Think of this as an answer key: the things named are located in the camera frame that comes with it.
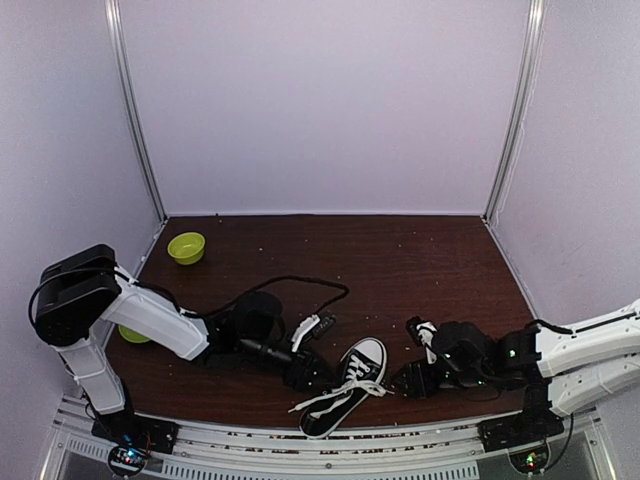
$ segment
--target enclosure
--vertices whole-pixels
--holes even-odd
[[[337,364],[379,338],[388,376],[424,356],[416,315],[497,338],[639,296],[636,2],[3,7],[3,478],[111,478],[109,442],[25,318],[42,270],[94,244],[195,310],[281,275],[344,283],[317,350]],[[189,267],[167,255],[187,231],[207,242]],[[288,327],[328,295],[270,291]],[[287,413],[308,395],[277,376],[93,329],[136,409],[181,427],[140,478],[520,478],[475,428],[521,390],[372,398],[309,441]],[[637,396],[579,412],[546,477],[637,478]]]

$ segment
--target white shoelace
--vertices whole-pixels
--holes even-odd
[[[289,413],[296,412],[298,410],[302,410],[307,408],[309,405],[313,405],[316,402],[320,402],[322,400],[328,400],[330,398],[339,397],[340,395],[344,395],[344,398],[341,398],[333,404],[325,409],[318,412],[313,412],[309,414],[313,418],[320,418],[325,413],[332,412],[340,405],[344,404],[351,395],[346,395],[350,393],[352,390],[356,388],[361,388],[369,395],[373,395],[375,397],[382,397],[387,393],[393,394],[393,392],[388,391],[379,383],[374,382],[373,380],[359,380],[358,377],[364,376],[365,373],[369,373],[371,371],[371,367],[369,367],[366,363],[358,358],[357,355],[351,355],[349,359],[349,367],[347,368],[347,381],[342,384],[341,387],[331,390],[329,393],[323,393],[322,395],[318,395],[317,397],[306,400],[302,403],[299,403],[291,410]]]

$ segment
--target metal corner post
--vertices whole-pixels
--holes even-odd
[[[542,39],[542,23],[545,10],[545,0],[531,0],[529,8],[529,22],[522,51],[520,63],[520,75],[516,86],[516,95],[513,100],[509,127],[502,148],[502,155],[498,165],[496,178],[491,189],[489,202],[484,214],[484,220],[492,224],[498,209],[498,204],[507,181],[509,169],[516,154],[518,133],[520,131],[527,102],[531,93],[531,84],[535,74],[535,68]]]
[[[162,204],[162,199],[160,198],[158,184],[153,174],[153,168],[151,167],[151,161],[149,160],[149,152],[147,151],[147,145],[144,140],[144,135],[142,134],[140,114],[138,112],[138,107],[133,93],[133,83],[131,81],[129,62],[127,60],[127,52],[124,43],[119,0],[105,0],[105,6],[107,10],[107,25],[109,27],[109,34],[111,36],[116,63],[118,65],[118,73],[120,75],[120,84],[124,95],[127,117],[129,119],[131,137],[133,139],[136,156],[138,157],[144,182],[151,197],[156,216],[158,217],[158,221],[162,223],[166,220],[167,215],[164,205]]]

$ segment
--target black cable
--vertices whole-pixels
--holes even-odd
[[[541,318],[536,318],[535,320],[527,323],[525,325],[525,328],[529,328],[532,325],[540,325],[548,330],[551,330],[552,332],[556,332],[561,335],[573,335],[573,330],[569,328],[559,327],[558,325],[553,325],[552,323],[542,320]]]
[[[347,287],[343,283],[332,282],[332,281],[329,281],[329,280],[323,280],[321,278],[314,278],[314,277],[301,277],[301,276],[298,276],[298,275],[281,275],[279,277],[273,277],[273,278],[265,280],[264,282],[261,282],[261,283],[259,283],[257,285],[254,285],[253,287],[249,288],[248,290],[245,290],[244,292],[242,292],[240,295],[238,295],[233,300],[225,303],[221,307],[218,307],[218,308],[216,308],[214,310],[211,310],[211,311],[205,312],[205,313],[185,312],[184,315],[186,317],[189,317],[189,318],[204,318],[204,317],[211,317],[213,315],[217,315],[218,313],[224,312],[228,308],[230,308],[230,307],[234,306],[236,303],[238,303],[238,300],[240,300],[240,298],[243,295],[246,295],[248,293],[253,293],[253,292],[257,291],[257,290],[260,290],[261,288],[268,287],[269,285],[273,285],[275,283],[279,283],[279,282],[283,282],[283,281],[287,281],[287,280],[294,281],[294,282],[308,283],[308,284],[311,284],[311,285],[322,285],[323,287],[330,287],[330,288],[336,288],[338,290],[342,290],[342,293],[336,295],[335,297],[330,298],[329,300],[324,302],[322,305],[320,305],[316,309],[316,311],[313,312],[313,313],[316,313],[316,314],[320,313],[322,310],[327,308],[329,305],[333,305],[334,303],[342,300],[343,298],[345,298],[350,293],[349,287]]]
[[[567,441],[564,444],[564,447],[562,447],[562,450],[560,450],[560,453],[558,454],[558,456],[553,460],[553,462],[551,463],[551,465],[549,465],[548,467],[545,467],[543,469],[544,473],[548,472],[549,470],[551,470],[553,467],[555,467],[560,460],[562,459],[562,456],[565,454],[565,452],[567,451],[567,448],[569,448],[569,443],[571,442],[571,436],[573,435],[573,422],[574,422],[574,418],[573,418],[573,413],[571,414],[571,424],[569,426],[569,434],[567,435]]]
[[[493,375],[490,375],[488,373],[486,373],[483,370],[483,366],[482,366],[482,359],[478,359],[478,361],[476,361],[473,365],[472,365],[474,371],[483,379],[488,380],[490,382],[496,382],[496,383],[506,383],[506,382],[510,382],[510,381],[523,381],[525,380],[525,378],[522,375],[519,375],[516,372],[513,372],[512,374],[509,374],[508,376],[505,377],[494,377]]]
[[[84,406],[84,413],[85,415],[87,415],[87,417],[89,417],[91,420],[93,420],[94,422],[96,422],[98,425],[100,425],[100,428],[102,428],[102,430],[104,430],[104,432],[107,434],[107,436],[111,439],[111,441],[113,443],[115,443],[116,445],[118,445],[118,447],[126,447],[129,448],[131,450],[134,450],[138,455],[140,455],[141,457],[148,459],[151,457],[151,455],[148,452],[142,452],[138,447],[134,447],[133,445],[129,445],[126,443],[122,443],[119,442],[114,436],[113,434],[107,429],[107,427],[104,426],[104,423],[102,423],[100,421],[99,415],[96,413],[96,411],[93,409],[93,405],[91,405],[91,402],[89,400],[89,397],[85,394],[83,394],[82,396],[83,398],[87,399],[87,403]],[[93,415],[89,414],[89,407],[91,407],[91,410],[93,411]]]
[[[55,280],[58,280],[58,279],[63,278],[63,277],[68,277],[68,276],[71,276],[71,275],[77,275],[79,273],[108,273],[108,274],[111,274],[111,275],[117,275],[117,276],[123,278],[127,282],[130,281],[129,277],[127,277],[122,272],[119,272],[118,270],[115,270],[113,268],[106,268],[106,267],[77,268],[75,270],[69,270],[69,271],[66,271],[66,272],[57,273],[57,274],[45,279],[44,281],[42,281],[40,283],[40,285],[38,285],[36,287],[36,289],[33,291],[33,293],[31,294],[31,298],[29,299],[28,315],[29,315],[29,321],[31,322],[31,325],[33,327],[36,326],[36,321],[33,318],[33,304],[35,303],[36,298],[38,297],[38,294],[42,291],[42,289],[44,287],[46,287],[47,285],[49,285],[51,282],[55,281]]]
[[[171,304],[173,305],[173,308],[176,309],[176,312],[178,313],[181,312],[182,309],[180,308],[180,304],[178,303],[178,300],[176,299],[175,295],[170,290],[164,287],[161,287],[160,285],[156,285],[153,283],[140,282],[139,280],[134,281],[134,285],[140,288],[144,288],[145,290],[151,290],[152,292],[157,293],[165,300],[171,302]]]

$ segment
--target metal frame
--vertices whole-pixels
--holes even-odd
[[[138,278],[140,276],[142,269],[144,268],[144,266],[147,263],[147,260],[149,259],[149,255],[151,255],[151,252],[153,252],[153,249],[156,247],[156,243],[158,243],[158,239],[160,238],[160,235],[164,231],[164,227],[167,226],[167,221],[168,220],[163,220],[162,223],[160,223],[160,228],[158,229],[158,231],[153,234],[153,237],[151,239],[151,242],[149,243],[149,246],[147,247],[147,250],[140,257],[140,262],[132,272],[134,278]],[[101,323],[106,325],[104,330],[100,332],[95,332],[95,327],[94,327],[94,333],[96,334],[96,338],[98,339],[98,342],[102,346],[102,348],[106,348],[107,343],[109,342],[109,339],[113,334],[113,330],[116,328],[116,325],[112,322],[101,322]],[[79,397],[80,394],[82,393],[82,389],[79,387],[78,387],[78,392],[79,392],[78,393],[78,397]]]
[[[527,25],[527,34],[524,41],[524,49],[522,51],[522,62],[520,64],[520,76],[516,87],[516,96],[513,101],[511,118],[507,136],[505,138],[498,171],[491,189],[489,202],[483,218],[489,224],[493,220],[498,209],[498,204],[502,197],[502,193],[507,183],[508,173],[514,157],[517,153],[518,137],[524,119],[524,113],[527,103],[531,95],[531,85],[535,75],[536,65],[538,62],[538,54],[540,51],[540,43],[542,39],[542,23],[545,12],[545,0],[531,0],[529,8],[529,23]]]
[[[129,62],[127,60],[127,51],[124,43],[124,32],[122,30],[122,20],[120,18],[120,3],[119,0],[105,0],[105,6],[107,10],[107,25],[109,27],[111,42],[113,43],[113,51],[118,65],[127,118],[129,119],[131,138],[133,139],[144,183],[151,197],[156,216],[159,222],[164,222],[167,219],[167,214],[162,204],[162,199],[160,198],[160,191],[153,174],[153,168],[151,167],[149,152],[142,133],[140,114],[133,93],[133,82],[131,81],[131,72],[129,71]]]
[[[38,477],[56,479],[66,452],[101,461],[113,445],[91,435],[86,402],[64,397],[47,436]],[[478,478],[477,461],[504,455],[484,453],[476,425],[487,418],[402,427],[342,429],[326,440],[309,440],[294,429],[248,428],[175,420],[180,430],[172,455],[154,454],[148,474],[169,479],[411,480],[446,478],[465,471]],[[614,480],[606,437],[595,408],[577,414],[575,432],[585,432],[602,480]]]
[[[500,241],[500,237],[498,236],[498,233],[495,231],[493,226],[491,226],[491,224],[486,219],[483,219],[483,223],[484,223],[484,226],[489,231],[489,235],[491,235],[491,238],[493,239],[493,243],[495,244],[496,247],[498,247],[498,251],[502,256],[504,263],[507,264],[507,267],[509,268],[511,275],[513,276],[513,279],[516,281],[516,284],[520,289],[520,293],[522,294],[522,298],[524,298],[524,301],[526,302],[527,307],[531,312],[531,315],[533,315],[533,318],[540,318],[540,315],[536,310],[535,304],[533,302],[533,297],[531,295],[531,292],[529,291],[529,288],[527,287],[527,285],[524,283],[524,280],[522,280],[522,277],[520,276],[520,272],[518,271],[515,264],[511,260],[511,257],[507,253],[507,250],[502,245],[502,242]]]

